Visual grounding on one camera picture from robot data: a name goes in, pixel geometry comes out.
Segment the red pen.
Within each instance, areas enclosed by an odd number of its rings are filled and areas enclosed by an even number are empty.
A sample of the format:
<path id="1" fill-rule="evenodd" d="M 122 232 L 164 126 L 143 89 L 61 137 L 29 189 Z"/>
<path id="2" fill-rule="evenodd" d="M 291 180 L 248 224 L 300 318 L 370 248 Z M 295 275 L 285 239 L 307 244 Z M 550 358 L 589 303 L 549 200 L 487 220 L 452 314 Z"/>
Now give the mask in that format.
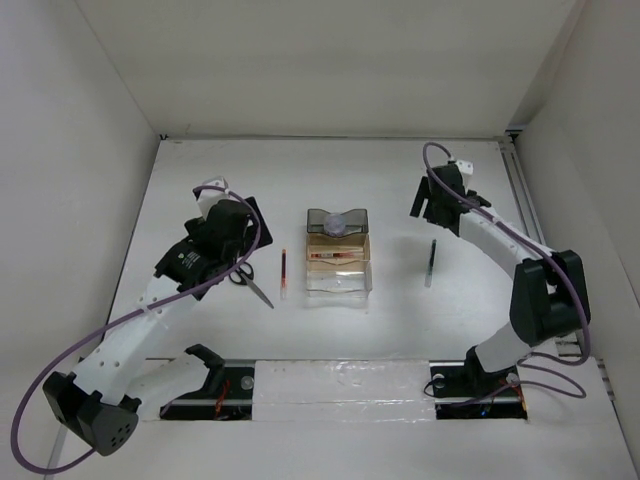
<path id="1" fill-rule="evenodd" d="M 310 259 L 318 260 L 331 260 L 331 259 L 359 259 L 365 258 L 362 251 L 324 251 L 324 252 L 312 252 L 309 255 Z"/>
<path id="2" fill-rule="evenodd" d="M 288 276 L 287 276 L 287 250 L 281 250 L 281 269 L 280 269 L 280 299 L 285 300 L 287 296 Z"/>

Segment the green pen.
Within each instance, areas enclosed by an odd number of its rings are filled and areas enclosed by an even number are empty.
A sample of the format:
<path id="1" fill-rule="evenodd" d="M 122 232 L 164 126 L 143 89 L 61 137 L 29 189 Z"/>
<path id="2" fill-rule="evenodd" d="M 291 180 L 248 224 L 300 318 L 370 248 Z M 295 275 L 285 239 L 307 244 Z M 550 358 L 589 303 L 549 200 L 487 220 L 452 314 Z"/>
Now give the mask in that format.
<path id="1" fill-rule="evenodd" d="M 430 288 L 432 285 L 436 249 L 437 249 L 437 239 L 433 239 L 430 245 L 426 274 L 425 274 L 425 281 L 424 281 L 425 288 Z"/>

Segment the small clear clip jar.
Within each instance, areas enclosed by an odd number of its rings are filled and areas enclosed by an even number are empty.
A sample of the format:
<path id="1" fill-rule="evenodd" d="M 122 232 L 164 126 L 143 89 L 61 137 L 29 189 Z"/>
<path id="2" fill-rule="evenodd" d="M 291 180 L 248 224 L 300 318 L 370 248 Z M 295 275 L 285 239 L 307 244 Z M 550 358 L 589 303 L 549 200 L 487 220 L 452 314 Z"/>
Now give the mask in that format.
<path id="1" fill-rule="evenodd" d="M 340 213 L 329 213 L 323 220 L 323 232 L 331 237 L 342 237 L 346 232 L 346 219 Z"/>

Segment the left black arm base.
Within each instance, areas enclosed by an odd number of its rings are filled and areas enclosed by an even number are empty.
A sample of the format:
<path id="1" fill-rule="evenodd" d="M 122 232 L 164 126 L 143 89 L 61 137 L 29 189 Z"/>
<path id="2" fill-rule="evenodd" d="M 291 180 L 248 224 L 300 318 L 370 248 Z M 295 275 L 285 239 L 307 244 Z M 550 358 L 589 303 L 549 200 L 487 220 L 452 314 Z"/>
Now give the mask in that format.
<path id="1" fill-rule="evenodd" d="M 251 420 L 256 361 L 227 361 L 201 344 L 187 348 L 185 353 L 201 360 L 207 375 L 198 389 L 164 405 L 159 418 L 167 421 Z"/>

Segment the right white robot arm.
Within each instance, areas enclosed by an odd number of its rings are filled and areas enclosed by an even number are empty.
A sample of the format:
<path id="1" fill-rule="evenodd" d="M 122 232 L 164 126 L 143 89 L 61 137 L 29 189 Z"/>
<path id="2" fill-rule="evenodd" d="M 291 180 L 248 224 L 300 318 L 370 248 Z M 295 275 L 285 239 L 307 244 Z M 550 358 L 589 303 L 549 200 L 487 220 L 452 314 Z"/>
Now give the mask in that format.
<path id="1" fill-rule="evenodd" d="M 506 323 L 472 346 L 461 367 L 444 377 L 439 398 L 488 397 L 508 382 L 516 365 L 540 356 L 538 346 L 589 332 L 590 306 L 581 257 L 554 251 L 508 225 L 491 203 L 466 187 L 467 165 L 428 167 L 410 214 L 423 217 L 474 245 L 511 279 Z"/>

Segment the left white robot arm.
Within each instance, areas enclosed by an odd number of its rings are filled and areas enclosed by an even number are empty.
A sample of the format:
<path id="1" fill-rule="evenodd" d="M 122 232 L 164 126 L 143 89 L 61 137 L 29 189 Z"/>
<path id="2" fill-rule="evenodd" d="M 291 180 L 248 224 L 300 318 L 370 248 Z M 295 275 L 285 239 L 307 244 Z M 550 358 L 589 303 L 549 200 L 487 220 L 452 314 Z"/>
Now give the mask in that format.
<path id="1" fill-rule="evenodd" d="M 154 371 L 142 368 L 213 286 L 273 238 L 256 199 L 232 193 L 222 194 L 185 228 L 186 237 L 156 264 L 133 318 L 113 322 L 110 334 L 70 373 L 53 372 L 43 384 L 55 417 L 101 456 L 115 453 L 140 420 L 158 417 L 179 397 L 225 389 L 224 359 L 202 344 Z"/>

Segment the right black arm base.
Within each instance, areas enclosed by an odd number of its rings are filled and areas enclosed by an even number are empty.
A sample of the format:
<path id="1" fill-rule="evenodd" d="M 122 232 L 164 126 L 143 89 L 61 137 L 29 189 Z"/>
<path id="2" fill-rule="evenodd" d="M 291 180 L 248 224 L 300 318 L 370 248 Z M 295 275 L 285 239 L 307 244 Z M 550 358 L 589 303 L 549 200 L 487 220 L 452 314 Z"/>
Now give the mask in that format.
<path id="1" fill-rule="evenodd" d="M 423 393 L 437 420 L 528 419 L 515 365 L 486 372 L 472 347 L 463 360 L 430 362 L 429 372 Z"/>

